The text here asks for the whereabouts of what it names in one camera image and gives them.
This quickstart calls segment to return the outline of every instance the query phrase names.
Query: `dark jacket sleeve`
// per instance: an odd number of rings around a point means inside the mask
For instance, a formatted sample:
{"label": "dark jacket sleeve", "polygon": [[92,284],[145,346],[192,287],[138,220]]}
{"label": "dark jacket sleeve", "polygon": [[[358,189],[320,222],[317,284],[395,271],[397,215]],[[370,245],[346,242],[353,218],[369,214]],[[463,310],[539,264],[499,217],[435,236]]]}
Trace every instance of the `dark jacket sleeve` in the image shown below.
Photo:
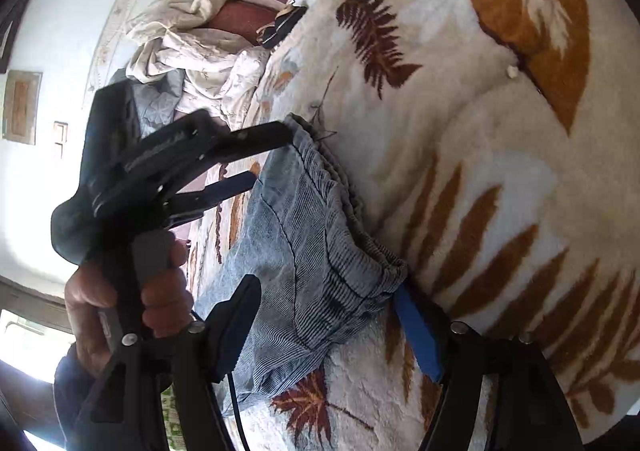
{"label": "dark jacket sleeve", "polygon": [[93,376],[82,368],[80,361],[78,361],[76,345],[71,345],[66,356],[58,364],[53,384],[56,412],[66,440],[69,439],[76,418],[80,413],[80,407],[94,382]]}

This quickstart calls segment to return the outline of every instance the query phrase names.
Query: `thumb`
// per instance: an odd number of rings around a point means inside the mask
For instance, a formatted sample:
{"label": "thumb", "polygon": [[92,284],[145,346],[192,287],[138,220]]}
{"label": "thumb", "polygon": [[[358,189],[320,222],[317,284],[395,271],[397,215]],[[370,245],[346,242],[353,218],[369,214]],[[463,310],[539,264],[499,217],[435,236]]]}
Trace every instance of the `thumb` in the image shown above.
{"label": "thumb", "polygon": [[82,264],[66,282],[66,312],[76,336],[78,360],[94,377],[111,356],[97,308],[113,307],[116,300],[116,291],[95,264]]}

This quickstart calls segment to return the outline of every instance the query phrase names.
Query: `picture frame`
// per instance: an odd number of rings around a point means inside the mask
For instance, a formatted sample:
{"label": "picture frame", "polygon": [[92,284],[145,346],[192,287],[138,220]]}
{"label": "picture frame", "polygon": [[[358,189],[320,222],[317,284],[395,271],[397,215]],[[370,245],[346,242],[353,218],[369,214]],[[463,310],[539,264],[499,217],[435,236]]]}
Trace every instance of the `picture frame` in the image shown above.
{"label": "picture frame", "polygon": [[36,115],[42,73],[9,70],[4,90],[2,138],[36,143]]}

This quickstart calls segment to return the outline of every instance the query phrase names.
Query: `brown leaf print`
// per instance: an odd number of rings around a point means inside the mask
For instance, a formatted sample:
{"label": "brown leaf print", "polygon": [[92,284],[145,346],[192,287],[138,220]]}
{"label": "brown leaf print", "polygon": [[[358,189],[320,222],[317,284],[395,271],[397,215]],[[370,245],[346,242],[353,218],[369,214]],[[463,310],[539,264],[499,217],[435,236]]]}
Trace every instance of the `brown leaf print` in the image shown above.
{"label": "brown leaf print", "polygon": [[273,108],[273,104],[268,99],[265,99],[260,103],[260,114],[259,120],[264,120],[265,122],[271,120],[271,109]]}
{"label": "brown leaf print", "polygon": [[424,418],[424,430],[427,431],[431,424],[433,414],[438,407],[442,387],[431,381],[428,375],[422,376],[422,384],[420,385],[420,413]]}
{"label": "brown leaf print", "polygon": [[234,203],[231,206],[231,218],[229,220],[229,249],[238,240],[240,232],[240,218],[242,211],[242,203],[244,203],[244,193],[234,196]]}
{"label": "brown leaf print", "polygon": [[622,318],[626,312],[626,307],[628,305],[629,297],[631,296],[631,287],[633,284],[634,282],[629,280],[625,288],[623,288],[622,293],[620,294],[620,298],[613,309],[613,312],[609,316],[609,319],[607,319],[604,323],[596,346],[593,348],[593,351],[591,351],[590,354],[587,355],[587,357],[582,361],[582,366],[580,367],[578,373],[576,373],[575,375],[574,384],[577,384],[588,373],[593,371],[596,365],[602,360],[607,350],[611,348],[616,334],[618,333],[618,330],[620,330],[620,325],[622,325]]}
{"label": "brown leaf print", "polygon": [[536,314],[542,310],[546,297],[556,285],[567,252],[568,249],[565,249],[536,271],[525,290],[507,305],[487,330],[486,336],[495,339],[511,338],[525,331]]}
{"label": "brown leaf print", "polygon": [[495,186],[482,193],[463,219],[458,237],[433,284],[433,295],[451,287],[468,271],[480,251],[484,231],[497,210],[501,188]]}
{"label": "brown leaf print", "polygon": [[[636,282],[636,269],[634,269],[631,274],[631,281],[633,283]],[[631,339],[631,334],[633,334],[634,330],[638,327],[638,320],[640,319],[640,288],[636,292],[636,301],[634,302],[634,306],[631,308],[631,312],[629,316],[626,318],[626,326],[625,331],[622,333],[622,337],[620,338],[620,346],[618,348],[619,353],[623,353],[628,351],[627,344],[629,339]]]}
{"label": "brown leaf print", "polygon": [[433,251],[442,239],[442,235],[447,228],[451,212],[456,205],[456,197],[460,190],[461,179],[462,164],[458,164],[453,175],[440,193],[438,201],[433,207],[431,217],[427,222],[427,234],[424,235],[424,240],[422,240],[422,244],[420,246],[416,265],[417,269],[420,269],[423,265],[426,265],[429,262],[431,254],[433,254]]}
{"label": "brown leaf print", "polygon": [[589,395],[591,402],[595,408],[601,412],[611,415],[616,405],[616,399],[613,396],[611,388],[604,383],[593,383],[589,387]]}
{"label": "brown leaf print", "polygon": [[283,72],[282,74],[280,74],[275,80],[275,83],[273,84],[273,89],[276,91],[276,93],[278,94],[282,93],[282,91],[287,87],[289,82],[293,79],[294,75],[295,74],[293,72],[289,72],[289,71]]}
{"label": "brown leaf print", "polygon": [[399,64],[403,54],[398,50],[398,27],[391,25],[396,15],[382,6],[385,0],[345,0],[335,12],[341,27],[351,29],[356,56],[364,65],[364,79],[378,91],[386,81],[400,88],[421,65]]}
{"label": "brown leaf print", "polygon": [[404,393],[404,403],[409,400],[411,391],[411,381],[414,376],[415,358],[414,351],[409,341],[404,342],[404,356],[402,357],[402,392]]}
{"label": "brown leaf print", "polygon": [[482,29],[512,49],[567,134],[590,65],[586,0],[471,0]]}
{"label": "brown leaf print", "polygon": [[584,274],[574,286],[567,292],[551,312],[546,314],[540,324],[533,330],[533,338],[540,345],[541,350],[549,348],[558,341],[564,330],[569,326],[578,310],[582,306],[598,268],[597,259],[584,271]]}
{"label": "brown leaf print", "polygon": [[385,358],[386,364],[391,362],[394,358],[396,349],[400,345],[400,339],[402,338],[402,327],[396,309],[393,305],[389,305],[389,315],[386,317],[386,332],[385,332]]}
{"label": "brown leaf print", "polygon": [[427,208],[429,207],[429,197],[431,196],[431,190],[433,184],[436,181],[436,169],[438,167],[438,154],[434,152],[431,158],[431,165],[427,175],[424,177],[424,184],[418,195],[418,200],[415,202],[414,210],[411,212],[409,222],[406,225],[404,234],[402,234],[402,241],[400,242],[400,257],[406,258],[409,253],[409,247],[414,240],[416,231],[424,222],[424,218],[427,215]]}
{"label": "brown leaf print", "polygon": [[625,381],[625,383],[640,381],[640,361],[622,359],[613,363],[609,370],[614,376]]}
{"label": "brown leaf print", "polygon": [[[226,175],[226,167],[228,164],[220,164],[220,168],[218,168],[218,181],[221,181],[225,178]],[[218,259],[218,263],[222,265],[222,253],[220,251],[220,224],[222,223],[222,202],[216,206],[216,258]]]}
{"label": "brown leaf print", "polygon": [[356,421],[367,431],[373,431],[373,427],[356,417],[349,410],[328,402],[326,399],[326,383],[324,381],[324,368],[311,372],[295,387],[271,399],[271,405],[276,412],[289,414],[287,429],[294,432],[294,445],[297,446],[300,433],[308,426],[309,434],[315,429],[318,443],[322,447],[322,433],[327,442],[331,443],[331,424],[327,409],[330,407],[341,414]]}
{"label": "brown leaf print", "polygon": [[574,418],[578,425],[583,429],[588,428],[589,418],[587,417],[582,404],[580,404],[580,401],[574,397],[569,400],[569,405],[571,406],[571,411],[574,412]]}
{"label": "brown leaf print", "polygon": [[606,311],[613,291],[618,286],[616,276],[607,287],[598,294],[597,298],[589,307],[587,313],[574,327],[564,341],[562,341],[551,355],[547,358],[549,365],[556,375],[565,371],[579,356],[588,348],[593,341],[597,331],[600,318]]}
{"label": "brown leaf print", "polygon": [[537,234],[538,226],[530,225],[506,243],[486,270],[475,277],[460,294],[449,311],[451,319],[476,313],[495,300],[529,254]]}
{"label": "brown leaf print", "polygon": [[253,173],[255,176],[260,176],[261,170],[262,169],[260,168],[260,163],[257,160],[254,161],[254,163],[249,168],[249,171],[251,171],[251,173]]}
{"label": "brown leaf print", "polygon": [[[254,161],[249,171],[255,176],[260,174],[260,163]],[[233,205],[231,206],[231,218],[229,220],[229,249],[238,240],[240,229],[242,228],[242,215],[244,214],[244,202],[246,200],[247,193],[242,193],[234,197]]]}
{"label": "brown leaf print", "polygon": [[[436,154],[432,154],[428,150],[418,150],[415,156],[412,157],[412,163],[407,168],[407,170],[400,171],[397,175],[392,176],[389,171],[389,165],[395,166],[397,157],[399,157],[398,150],[396,150],[396,148],[392,145],[387,146],[387,151],[380,161],[378,169],[372,175],[378,186],[384,186],[387,189],[384,192],[385,205],[383,206],[382,213],[380,213],[380,218],[376,220],[376,223],[373,226],[373,234],[378,234],[382,230],[386,222],[391,217],[395,216],[401,206],[409,199],[415,187],[423,181],[422,171],[424,170],[424,168],[429,168],[429,176],[426,177],[426,180],[424,180],[423,187],[420,191],[420,196],[418,197],[418,203],[420,202],[420,200],[424,201],[424,194],[426,192],[428,193],[426,188],[429,187],[429,182],[431,181],[430,179],[435,176],[434,172],[436,166],[434,165],[434,161],[436,160]],[[404,257],[402,256],[402,251],[404,251],[404,254],[408,252],[409,245],[411,244],[415,235],[415,230],[420,227],[420,223],[422,222],[426,214],[427,204],[423,202],[422,208],[418,208],[418,203],[415,204],[414,210],[412,211],[412,218],[414,217],[414,215],[417,215],[418,219],[411,224],[411,230],[409,229],[409,225],[407,225],[404,235],[402,235],[400,257]]]}

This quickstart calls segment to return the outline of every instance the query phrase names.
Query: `finger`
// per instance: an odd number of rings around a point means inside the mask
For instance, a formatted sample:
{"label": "finger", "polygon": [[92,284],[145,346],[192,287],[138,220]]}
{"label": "finger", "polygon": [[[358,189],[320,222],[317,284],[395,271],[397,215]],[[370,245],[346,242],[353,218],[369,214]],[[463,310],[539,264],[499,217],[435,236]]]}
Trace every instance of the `finger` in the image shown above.
{"label": "finger", "polygon": [[116,291],[93,263],[83,263],[65,285],[65,303],[68,310],[85,304],[107,308],[117,301]]}
{"label": "finger", "polygon": [[187,261],[187,248],[180,241],[176,241],[171,247],[170,261],[174,267],[180,267]]}
{"label": "finger", "polygon": [[81,365],[97,377],[111,357],[96,307],[111,307],[116,292],[93,264],[82,264],[65,286],[65,304]]}
{"label": "finger", "polygon": [[182,298],[187,281],[180,269],[167,269],[156,275],[142,288],[142,303],[146,307],[174,303]]}
{"label": "finger", "polygon": [[142,320],[154,332],[161,333],[161,337],[167,332],[177,333],[191,322],[191,308],[193,297],[184,290],[180,299],[170,304],[147,308],[142,315]]}

